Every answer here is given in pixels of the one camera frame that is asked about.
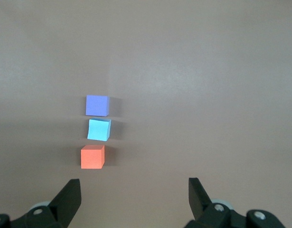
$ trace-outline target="gray floor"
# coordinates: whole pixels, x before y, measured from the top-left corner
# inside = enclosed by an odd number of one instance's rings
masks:
[[[109,95],[101,170],[86,95]],[[0,213],[71,178],[71,228],[181,228],[188,178],[292,227],[292,0],[0,0]]]

